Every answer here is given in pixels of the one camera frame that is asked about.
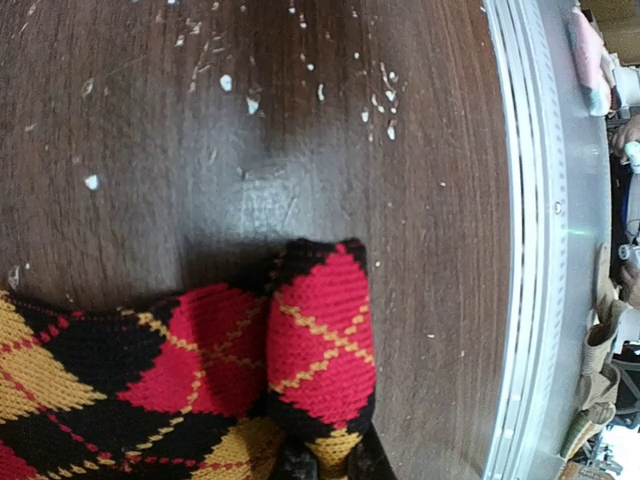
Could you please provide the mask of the person in striped shirt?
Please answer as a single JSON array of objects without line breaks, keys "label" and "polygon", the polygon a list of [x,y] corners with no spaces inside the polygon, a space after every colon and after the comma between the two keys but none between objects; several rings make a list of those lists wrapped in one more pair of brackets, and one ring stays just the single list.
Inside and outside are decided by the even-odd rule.
[{"label": "person in striped shirt", "polygon": [[625,146],[632,141],[639,141],[638,115],[634,115],[624,125],[619,126],[609,139],[612,200],[610,277],[620,287],[620,298],[638,309],[639,268],[629,261],[623,261],[619,256],[620,247],[629,242],[628,204],[633,172],[627,163]]}]

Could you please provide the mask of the pink pastel sock on floor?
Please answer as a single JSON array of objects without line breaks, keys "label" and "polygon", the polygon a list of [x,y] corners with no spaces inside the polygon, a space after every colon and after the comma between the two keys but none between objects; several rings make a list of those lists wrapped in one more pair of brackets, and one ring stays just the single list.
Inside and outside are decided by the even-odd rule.
[{"label": "pink pastel sock on floor", "polygon": [[569,16],[574,64],[591,116],[604,117],[620,108],[614,63],[598,31],[576,4]]}]

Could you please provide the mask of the black argyle sock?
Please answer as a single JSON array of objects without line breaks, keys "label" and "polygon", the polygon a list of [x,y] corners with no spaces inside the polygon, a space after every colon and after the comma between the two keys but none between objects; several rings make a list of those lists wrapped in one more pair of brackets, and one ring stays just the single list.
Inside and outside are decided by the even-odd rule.
[{"label": "black argyle sock", "polygon": [[1,295],[5,479],[390,479],[365,246],[135,308]]}]

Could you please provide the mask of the front aluminium rail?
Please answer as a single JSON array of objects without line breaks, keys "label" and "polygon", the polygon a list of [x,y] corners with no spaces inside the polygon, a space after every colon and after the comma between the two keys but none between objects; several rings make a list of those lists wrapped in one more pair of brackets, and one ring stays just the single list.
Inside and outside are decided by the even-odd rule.
[{"label": "front aluminium rail", "polygon": [[511,275],[502,385],[483,475],[553,479],[578,408],[596,256],[611,234],[605,123],[590,115],[570,1],[484,5],[504,105]]}]

